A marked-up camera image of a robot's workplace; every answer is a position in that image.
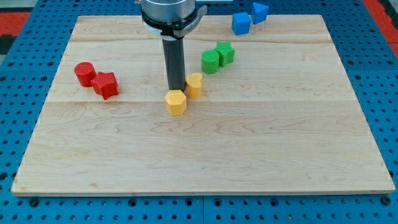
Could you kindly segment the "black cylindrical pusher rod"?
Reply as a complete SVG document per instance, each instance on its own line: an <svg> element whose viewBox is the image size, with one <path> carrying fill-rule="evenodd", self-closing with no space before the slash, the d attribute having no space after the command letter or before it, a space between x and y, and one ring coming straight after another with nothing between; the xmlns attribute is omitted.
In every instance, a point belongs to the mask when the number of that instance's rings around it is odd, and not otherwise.
<svg viewBox="0 0 398 224"><path fill-rule="evenodd" d="M169 90L185 91L185 58L183 39L163 40L165 67Z"/></svg>

